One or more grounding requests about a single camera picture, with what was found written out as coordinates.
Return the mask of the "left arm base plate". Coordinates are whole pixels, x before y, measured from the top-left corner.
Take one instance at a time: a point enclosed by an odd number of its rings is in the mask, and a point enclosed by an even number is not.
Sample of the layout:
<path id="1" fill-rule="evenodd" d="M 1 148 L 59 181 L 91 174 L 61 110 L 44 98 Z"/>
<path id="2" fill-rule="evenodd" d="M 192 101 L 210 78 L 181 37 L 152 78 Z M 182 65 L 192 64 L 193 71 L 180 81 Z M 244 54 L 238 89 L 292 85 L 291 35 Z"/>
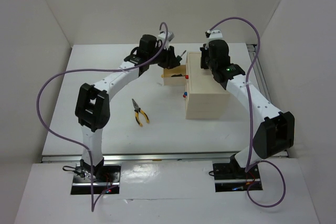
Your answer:
<path id="1" fill-rule="evenodd" d="M 88 171 L 80 166 L 63 166 L 64 172 L 73 173 L 71 195 L 90 195 L 91 176 Z M 120 192 L 121 165 L 104 165 L 93 176 L 93 193 L 99 195 L 102 192 L 107 195 L 119 194 Z"/>

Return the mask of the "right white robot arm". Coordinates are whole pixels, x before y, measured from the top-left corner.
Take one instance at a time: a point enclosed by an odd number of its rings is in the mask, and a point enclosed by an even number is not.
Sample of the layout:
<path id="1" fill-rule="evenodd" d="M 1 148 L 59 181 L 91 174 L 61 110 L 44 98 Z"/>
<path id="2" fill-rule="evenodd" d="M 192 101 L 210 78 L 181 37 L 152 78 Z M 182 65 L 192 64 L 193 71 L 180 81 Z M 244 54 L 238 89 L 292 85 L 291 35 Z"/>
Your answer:
<path id="1" fill-rule="evenodd" d="M 293 146 L 295 117 L 272 105 L 246 79 L 244 70 L 231 63 L 229 46 L 222 39 L 204 44 L 201 68 L 209 69 L 214 80 L 233 95 L 250 116 L 249 145 L 230 157 L 228 164 L 214 171 L 221 179 L 245 178 L 247 168 Z"/>

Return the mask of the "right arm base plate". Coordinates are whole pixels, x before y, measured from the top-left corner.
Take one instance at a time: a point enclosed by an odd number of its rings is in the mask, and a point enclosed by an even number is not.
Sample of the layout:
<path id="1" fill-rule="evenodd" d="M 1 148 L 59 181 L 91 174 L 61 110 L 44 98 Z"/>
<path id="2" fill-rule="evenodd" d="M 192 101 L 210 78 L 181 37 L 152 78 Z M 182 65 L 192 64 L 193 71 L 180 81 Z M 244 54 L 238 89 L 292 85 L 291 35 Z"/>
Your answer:
<path id="1" fill-rule="evenodd" d="M 248 188 L 263 190 L 257 165 L 246 173 L 244 168 L 233 170 L 228 163 L 214 163 L 208 174 L 214 178 L 217 193 L 246 191 Z"/>

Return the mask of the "beige small yellow-knob drawer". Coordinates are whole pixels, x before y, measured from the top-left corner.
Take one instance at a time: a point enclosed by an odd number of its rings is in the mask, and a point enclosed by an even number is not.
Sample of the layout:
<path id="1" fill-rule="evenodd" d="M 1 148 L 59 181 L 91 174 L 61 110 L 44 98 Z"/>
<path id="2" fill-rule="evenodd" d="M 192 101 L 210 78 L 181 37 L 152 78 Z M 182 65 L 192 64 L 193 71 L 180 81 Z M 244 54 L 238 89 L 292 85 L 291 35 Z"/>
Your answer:
<path id="1" fill-rule="evenodd" d="M 173 74 L 183 74 L 184 77 L 171 78 Z M 164 86 L 184 86 L 186 83 L 186 65 L 180 65 L 173 69 L 163 69 L 163 85 Z"/>

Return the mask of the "yellow black pliers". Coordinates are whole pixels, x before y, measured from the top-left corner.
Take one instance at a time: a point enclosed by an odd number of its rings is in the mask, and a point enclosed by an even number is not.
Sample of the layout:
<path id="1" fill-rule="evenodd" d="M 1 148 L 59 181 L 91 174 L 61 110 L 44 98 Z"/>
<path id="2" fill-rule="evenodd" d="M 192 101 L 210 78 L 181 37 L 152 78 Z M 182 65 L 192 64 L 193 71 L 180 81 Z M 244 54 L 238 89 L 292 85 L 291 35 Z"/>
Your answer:
<path id="1" fill-rule="evenodd" d="M 150 120 L 149 120 L 149 117 L 147 116 L 147 114 L 139 107 L 139 105 L 136 103 L 136 101 L 134 99 L 132 99 L 132 104 L 133 104 L 133 107 L 134 107 L 134 112 L 135 112 L 135 119 L 136 119 L 136 122 L 137 124 L 142 127 L 143 124 L 141 123 L 140 121 L 140 118 L 139 118 L 139 115 L 143 115 L 145 120 L 146 120 L 146 123 L 149 124 L 150 123 Z"/>

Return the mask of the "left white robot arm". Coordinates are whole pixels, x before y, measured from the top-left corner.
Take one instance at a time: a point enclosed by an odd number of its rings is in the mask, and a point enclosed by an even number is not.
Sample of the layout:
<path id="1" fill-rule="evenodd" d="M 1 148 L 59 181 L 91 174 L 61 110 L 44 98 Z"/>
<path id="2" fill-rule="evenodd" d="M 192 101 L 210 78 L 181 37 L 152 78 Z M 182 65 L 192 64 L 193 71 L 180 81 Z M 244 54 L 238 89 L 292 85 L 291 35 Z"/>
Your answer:
<path id="1" fill-rule="evenodd" d="M 81 125 L 83 150 L 80 167 L 91 181 L 103 177 L 104 158 L 102 154 L 102 131 L 110 119 L 111 99 L 128 83 L 137 79 L 150 65 L 163 69 L 173 69 L 180 65 L 181 56 L 176 56 L 169 42 L 174 38 L 171 31 L 158 36 L 143 35 L 139 45 L 124 58 L 119 71 L 94 83 L 84 83 L 80 89 L 75 108 L 75 116 Z"/>

